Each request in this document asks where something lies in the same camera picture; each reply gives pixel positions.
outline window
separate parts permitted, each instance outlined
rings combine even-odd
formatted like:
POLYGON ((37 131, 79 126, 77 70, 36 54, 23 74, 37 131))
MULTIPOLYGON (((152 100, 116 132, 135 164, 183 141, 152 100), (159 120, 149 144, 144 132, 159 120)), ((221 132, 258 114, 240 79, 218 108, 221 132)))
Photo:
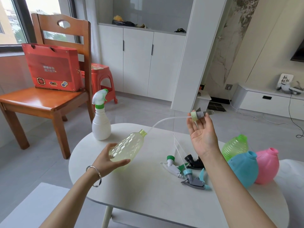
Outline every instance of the window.
MULTIPOLYGON (((74 6, 74 0, 0 0, 0 52, 22 51, 21 43, 36 42, 31 13, 62 13, 76 18, 74 6)), ((54 32, 45 31, 44 36, 75 41, 74 37, 54 32)))

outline red plastic stool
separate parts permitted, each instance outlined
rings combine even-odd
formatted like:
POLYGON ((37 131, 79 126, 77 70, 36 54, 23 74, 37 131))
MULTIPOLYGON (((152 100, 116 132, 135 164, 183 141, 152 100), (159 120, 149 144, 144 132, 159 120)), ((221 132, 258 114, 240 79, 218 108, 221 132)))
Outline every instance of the red plastic stool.
MULTIPOLYGON (((81 71, 81 75, 83 78, 85 77, 84 71, 81 71)), ((102 89, 108 89, 108 91, 109 91, 107 93, 107 95, 105 96, 105 99, 107 100, 107 101, 105 101, 105 103, 107 103, 111 100, 114 100, 115 104, 118 103, 118 100, 115 95, 114 82, 113 82, 113 77, 112 77, 110 68, 105 65, 92 63, 92 92, 93 92, 93 95, 97 91, 100 91, 102 89), (101 81, 105 78, 110 79, 111 87, 103 86, 100 84, 101 81)))

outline black cable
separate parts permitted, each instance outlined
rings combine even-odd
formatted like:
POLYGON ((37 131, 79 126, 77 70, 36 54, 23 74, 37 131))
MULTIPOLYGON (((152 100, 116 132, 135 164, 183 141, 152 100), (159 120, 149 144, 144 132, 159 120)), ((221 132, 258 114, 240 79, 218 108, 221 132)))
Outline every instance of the black cable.
MULTIPOLYGON (((291 97, 292 97, 292 94, 290 95, 290 99, 289 99, 288 113, 289 113, 289 117, 290 117, 292 123, 295 124, 295 122, 293 121, 293 119, 292 119, 292 117, 291 117, 291 115, 290 115, 291 97)), ((300 130, 302 130, 302 135, 301 135, 301 134, 297 134, 297 135, 296 135, 296 138, 303 138, 303 137, 304 137, 304 130, 303 130, 300 126, 298 126, 298 127, 300 128, 300 130)))

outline wooden chair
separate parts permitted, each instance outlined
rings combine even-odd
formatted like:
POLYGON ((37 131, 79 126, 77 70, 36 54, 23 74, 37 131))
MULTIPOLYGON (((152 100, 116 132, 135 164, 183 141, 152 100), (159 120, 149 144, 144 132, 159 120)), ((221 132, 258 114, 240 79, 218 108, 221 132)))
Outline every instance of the wooden chair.
POLYGON ((91 122, 94 118, 91 104, 91 25, 86 20, 78 20, 62 14, 32 14, 32 20, 37 43, 75 48, 79 54, 84 55, 85 59, 84 62, 80 62, 80 68, 85 72, 85 89, 79 92, 34 87, 23 89, 0 96, 0 108, 21 149, 28 148, 29 143, 15 112, 51 119, 63 158, 68 159, 70 157, 70 148, 63 125, 63 121, 67 120, 65 115, 83 103, 87 103, 91 122), (69 22, 70 27, 63 28, 59 26, 59 22, 62 21, 69 22), (83 36, 84 44, 46 39, 43 31, 83 36))

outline red gift bag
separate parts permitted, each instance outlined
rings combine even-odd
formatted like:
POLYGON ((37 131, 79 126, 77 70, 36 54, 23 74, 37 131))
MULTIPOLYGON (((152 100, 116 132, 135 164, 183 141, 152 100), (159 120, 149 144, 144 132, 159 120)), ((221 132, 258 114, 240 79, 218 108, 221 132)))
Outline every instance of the red gift bag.
POLYGON ((83 82, 77 49, 22 43, 35 87, 76 92, 83 82))

